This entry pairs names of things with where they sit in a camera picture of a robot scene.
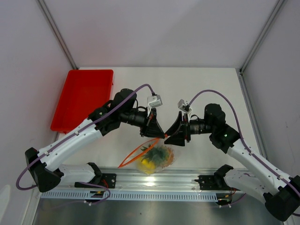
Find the clear zip top bag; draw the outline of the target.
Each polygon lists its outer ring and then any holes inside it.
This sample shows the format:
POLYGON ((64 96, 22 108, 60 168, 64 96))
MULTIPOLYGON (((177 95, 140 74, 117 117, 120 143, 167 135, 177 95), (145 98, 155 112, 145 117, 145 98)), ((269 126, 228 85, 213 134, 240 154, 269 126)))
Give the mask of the clear zip top bag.
POLYGON ((178 157, 178 151, 164 143, 164 139, 153 138, 131 151, 118 166, 134 165, 140 172, 151 175, 171 166, 178 157))

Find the toy pineapple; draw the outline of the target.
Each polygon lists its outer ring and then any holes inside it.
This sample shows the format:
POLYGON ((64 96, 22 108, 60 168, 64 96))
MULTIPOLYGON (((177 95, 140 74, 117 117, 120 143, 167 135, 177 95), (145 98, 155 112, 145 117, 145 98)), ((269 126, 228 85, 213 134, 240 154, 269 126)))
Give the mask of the toy pineapple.
POLYGON ((165 145, 154 146, 142 156, 142 159, 152 161, 156 169, 165 168, 174 162, 175 154, 171 147, 165 145))

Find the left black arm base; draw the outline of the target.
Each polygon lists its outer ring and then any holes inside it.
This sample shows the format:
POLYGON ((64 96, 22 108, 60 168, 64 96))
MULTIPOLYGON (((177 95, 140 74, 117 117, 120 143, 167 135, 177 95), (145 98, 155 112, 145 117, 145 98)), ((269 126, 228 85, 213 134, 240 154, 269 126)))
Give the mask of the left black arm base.
POLYGON ((92 162, 89 162, 88 168, 92 170, 93 177, 89 181, 75 182, 76 188, 100 188, 100 186, 106 188, 115 188, 117 174, 115 173, 102 173, 99 167, 92 162))

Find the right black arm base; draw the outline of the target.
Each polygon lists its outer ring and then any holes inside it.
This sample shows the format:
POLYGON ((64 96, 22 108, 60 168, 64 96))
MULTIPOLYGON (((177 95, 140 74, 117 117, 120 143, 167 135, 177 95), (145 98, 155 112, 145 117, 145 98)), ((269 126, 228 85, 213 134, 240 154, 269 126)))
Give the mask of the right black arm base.
POLYGON ((194 182, 199 184, 201 190, 230 191, 233 188, 226 184, 225 175, 231 170, 233 167, 225 164, 217 169, 213 175, 199 175, 194 182))

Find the yellow toy lemon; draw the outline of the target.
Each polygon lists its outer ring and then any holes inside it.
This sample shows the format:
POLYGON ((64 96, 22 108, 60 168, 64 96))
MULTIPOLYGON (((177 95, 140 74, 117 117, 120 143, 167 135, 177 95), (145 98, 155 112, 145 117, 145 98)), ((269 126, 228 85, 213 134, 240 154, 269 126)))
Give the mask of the yellow toy lemon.
POLYGON ((137 168, 146 174, 153 174, 155 172, 156 166, 152 161, 147 159, 141 159, 137 163, 137 168))

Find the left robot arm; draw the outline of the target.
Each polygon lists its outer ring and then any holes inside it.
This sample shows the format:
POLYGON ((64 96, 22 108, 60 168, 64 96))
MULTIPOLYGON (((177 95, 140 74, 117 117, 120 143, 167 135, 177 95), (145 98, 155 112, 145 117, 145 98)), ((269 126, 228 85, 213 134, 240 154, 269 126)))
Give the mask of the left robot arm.
POLYGON ((25 152, 27 170, 41 193, 58 185, 76 188, 107 186, 105 176, 95 163, 65 165, 64 161, 85 145, 104 137, 126 123, 140 129, 140 136, 163 139, 165 134, 157 121, 156 108, 162 105, 155 93, 147 98, 147 106, 134 106, 137 94, 130 89, 117 92, 114 99, 95 109, 63 138, 36 150, 25 152))

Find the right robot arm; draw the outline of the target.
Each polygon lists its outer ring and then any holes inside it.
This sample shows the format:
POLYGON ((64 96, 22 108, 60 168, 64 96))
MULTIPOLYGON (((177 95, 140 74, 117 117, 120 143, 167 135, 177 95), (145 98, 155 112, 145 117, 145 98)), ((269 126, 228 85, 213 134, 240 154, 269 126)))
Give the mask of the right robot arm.
POLYGON ((225 121, 225 113, 218 104, 208 104, 204 118, 192 117, 186 101, 178 103, 178 117, 167 130, 165 144, 184 147, 192 135, 209 134, 217 149, 239 161, 250 172, 242 174, 232 166, 223 165, 215 172, 214 184, 219 189, 236 188, 264 204, 276 219, 286 221, 300 206, 300 177, 291 177, 279 170, 263 156, 248 147, 241 136, 225 121))

